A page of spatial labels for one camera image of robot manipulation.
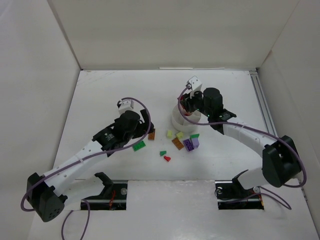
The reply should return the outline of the small green slope brick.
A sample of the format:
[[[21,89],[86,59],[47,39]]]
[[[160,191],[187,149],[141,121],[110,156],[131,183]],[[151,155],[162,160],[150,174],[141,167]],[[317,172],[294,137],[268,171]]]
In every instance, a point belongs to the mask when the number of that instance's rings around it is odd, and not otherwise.
[[[166,150],[164,150],[164,151],[160,151],[160,156],[164,156],[165,154],[167,153],[167,151]]]

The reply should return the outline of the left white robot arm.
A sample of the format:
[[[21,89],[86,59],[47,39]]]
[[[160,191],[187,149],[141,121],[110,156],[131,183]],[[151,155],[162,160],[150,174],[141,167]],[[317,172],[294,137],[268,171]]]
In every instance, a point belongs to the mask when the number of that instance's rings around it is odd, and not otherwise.
[[[147,109],[136,113],[126,110],[112,124],[96,133],[89,143],[61,165],[39,175],[33,173],[27,179],[24,201],[31,205],[44,222],[56,218],[72,202],[94,195],[107,195],[112,180],[103,172],[97,172],[84,183],[76,182],[84,172],[113,153],[123,151],[130,140],[142,141],[153,132]]]

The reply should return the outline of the small red slope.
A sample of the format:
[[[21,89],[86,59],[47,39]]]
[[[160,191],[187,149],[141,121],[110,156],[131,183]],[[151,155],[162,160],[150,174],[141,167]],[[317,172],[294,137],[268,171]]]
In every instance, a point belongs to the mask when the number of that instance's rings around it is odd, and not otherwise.
[[[170,160],[171,160],[171,157],[169,157],[169,156],[164,156],[163,157],[167,162],[169,162]]]

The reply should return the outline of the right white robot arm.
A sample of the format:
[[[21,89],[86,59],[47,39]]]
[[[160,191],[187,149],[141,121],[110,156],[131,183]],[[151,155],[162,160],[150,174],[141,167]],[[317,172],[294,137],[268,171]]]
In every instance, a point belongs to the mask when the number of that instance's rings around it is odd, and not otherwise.
[[[262,159],[260,167],[244,170],[228,184],[217,186],[217,193],[227,199],[239,199],[246,197],[255,187],[260,188],[267,184],[275,188],[289,187],[287,182],[299,173],[303,174],[303,180],[297,187],[300,188],[306,183],[306,169],[290,137],[277,137],[245,124],[235,113],[224,108],[223,97],[216,88],[210,87],[201,91],[187,85],[186,90],[189,93],[183,91],[177,98],[180,112],[200,112],[206,116],[207,126],[239,141]]]

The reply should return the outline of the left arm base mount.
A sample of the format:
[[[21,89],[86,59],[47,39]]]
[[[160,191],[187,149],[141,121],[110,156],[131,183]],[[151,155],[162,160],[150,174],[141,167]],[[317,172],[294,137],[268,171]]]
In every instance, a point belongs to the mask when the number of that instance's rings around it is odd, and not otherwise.
[[[94,195],[88,195],[85,200],[92,211],[124,211],[127,209],[127,180],[111,180],[104,172],[94,175],[101,181],[103,189]]]

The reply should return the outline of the green 2x4 brick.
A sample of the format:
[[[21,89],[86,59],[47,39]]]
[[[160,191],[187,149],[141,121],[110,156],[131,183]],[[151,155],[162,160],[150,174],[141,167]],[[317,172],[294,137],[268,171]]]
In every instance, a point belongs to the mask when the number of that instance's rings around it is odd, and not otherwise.
[[[139,151],[140,149],[144,148],[146,146],[145,142],[142,140],[138,142],[137,144],[134,144],[132,146],[132,149],[134,152]]]

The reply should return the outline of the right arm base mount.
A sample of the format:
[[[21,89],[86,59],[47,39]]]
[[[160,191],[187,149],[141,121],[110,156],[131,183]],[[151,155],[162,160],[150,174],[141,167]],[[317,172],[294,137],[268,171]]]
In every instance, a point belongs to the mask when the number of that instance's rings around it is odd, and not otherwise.
[[[262,196],[254,188],[244,189],[238,178],[248,170],[242,171],[232,180],[216,180],[214,195],[219,210],[264,210]]]

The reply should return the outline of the pale yellow small brick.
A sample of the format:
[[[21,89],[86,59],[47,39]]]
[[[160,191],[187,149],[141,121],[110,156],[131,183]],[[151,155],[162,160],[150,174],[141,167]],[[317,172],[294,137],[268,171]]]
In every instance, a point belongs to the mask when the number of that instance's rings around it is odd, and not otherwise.
[[[177,137],[178,139],[181,139],[183,136],[184,136],[184,133],[181,132],[181,131],[176,134],[176,137]]]
[[[166,137],[167,137],[168,139],[171,139],[171,138],[173,137],[173,132],[172,132],[171,130],[167,130],[167,132],[166,132]]]

